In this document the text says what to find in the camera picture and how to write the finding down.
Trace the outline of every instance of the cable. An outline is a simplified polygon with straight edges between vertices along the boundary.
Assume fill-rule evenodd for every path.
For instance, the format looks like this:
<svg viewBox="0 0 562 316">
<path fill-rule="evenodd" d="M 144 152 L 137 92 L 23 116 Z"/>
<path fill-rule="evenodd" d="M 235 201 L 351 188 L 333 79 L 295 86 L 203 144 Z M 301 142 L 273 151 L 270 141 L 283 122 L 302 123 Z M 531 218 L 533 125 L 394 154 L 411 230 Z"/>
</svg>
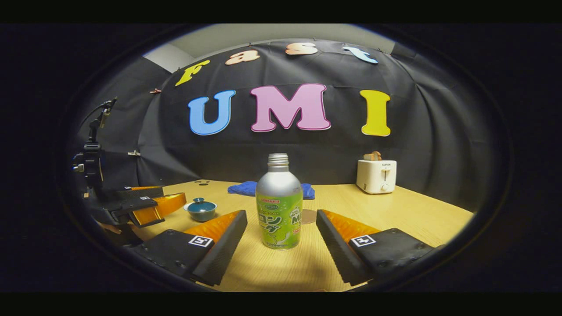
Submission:
<svg viewBox="0 0 562 316">
<path fill-rule="evenodd" d="M 117 97 L 115 97 L 113 100 L 111 101 L 106 101 L 98 106 L 96 106 L 95 109 L 93 109 L 88 115 L 86 115 L 86 117 L 82 120 L 82 122 L 79 125 L 79 128 L 82 128 L 82 125 L 84 125 L 84 123 L 86 122 L 86 120 L 92 115 L 94 114 L 94 112 L 96 112 L 97 110 L 103 108 L 103 107 L 107 107 L 109 109 L 111 109 L 113 107 L 113 105 L 115 104 L 115 102 L 117 101 Z"/>
</svg>

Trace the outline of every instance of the bottle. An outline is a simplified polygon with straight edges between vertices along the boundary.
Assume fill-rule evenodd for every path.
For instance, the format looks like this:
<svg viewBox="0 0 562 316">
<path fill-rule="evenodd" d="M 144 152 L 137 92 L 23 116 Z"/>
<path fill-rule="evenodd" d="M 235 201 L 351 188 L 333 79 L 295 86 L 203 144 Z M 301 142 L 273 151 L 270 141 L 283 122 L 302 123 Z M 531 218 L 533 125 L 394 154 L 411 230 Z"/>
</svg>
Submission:
<svg viewBox="0 0 562 316">
<path fill-rule="evenodd" d="M 262 242 L 273 249 L 291 249 L 301 239 L 301 182 L 289 172 L 287 154 L 269 154 L 268 168 L 256 187 Z"/>
</svg>

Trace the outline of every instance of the screw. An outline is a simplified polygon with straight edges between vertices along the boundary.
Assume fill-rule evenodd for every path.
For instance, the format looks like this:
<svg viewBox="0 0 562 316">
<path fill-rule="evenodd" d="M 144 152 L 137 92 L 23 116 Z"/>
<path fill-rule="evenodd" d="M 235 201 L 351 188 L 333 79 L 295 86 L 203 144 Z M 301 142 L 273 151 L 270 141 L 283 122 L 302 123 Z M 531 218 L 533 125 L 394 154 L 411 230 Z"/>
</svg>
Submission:
<svg viewBox="0 0 562 316">
<path fill-rule="evenodd" d="M 185 269 L 185 264 L 183 264 L 181 261 L 176 260 L 175 262 L 178 267 Z"/>
</svg>

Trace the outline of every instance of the green bottle label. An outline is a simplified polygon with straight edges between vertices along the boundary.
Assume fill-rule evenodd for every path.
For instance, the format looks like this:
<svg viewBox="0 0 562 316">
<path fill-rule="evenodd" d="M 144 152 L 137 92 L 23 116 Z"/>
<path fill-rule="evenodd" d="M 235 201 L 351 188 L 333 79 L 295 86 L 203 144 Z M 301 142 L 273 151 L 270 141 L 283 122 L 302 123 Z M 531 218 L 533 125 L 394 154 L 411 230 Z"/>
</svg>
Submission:
<svg viewBox="0 0 562 316">
<path fill-rule="evenodd" d="M 267 247 L 289 249 L 301 239 L 302 192 L 291 196 L 256 194 L 257 217 Z"/>
</svg>

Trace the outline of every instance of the blue towel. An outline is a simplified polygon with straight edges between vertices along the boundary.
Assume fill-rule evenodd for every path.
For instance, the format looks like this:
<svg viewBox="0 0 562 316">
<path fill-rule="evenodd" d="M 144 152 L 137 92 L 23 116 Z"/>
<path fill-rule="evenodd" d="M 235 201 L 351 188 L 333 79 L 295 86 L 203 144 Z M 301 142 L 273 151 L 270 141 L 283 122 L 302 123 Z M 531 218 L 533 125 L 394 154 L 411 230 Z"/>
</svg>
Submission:
<svg viewBox="0 0 562 316">
<path fill-rule="evenodd" d="M 255 181 L 246 181 L 244 183 L 238 184 L 236 186 L 231 186 L 228 188 L 228 193 L 235 193 L 247 196 L 256 196 L 256 186 Z M 302 184 L 302 198 L 305 200 L 314 200 L 315 192 L 312 186 L 308 183 Z"/>
</svg>

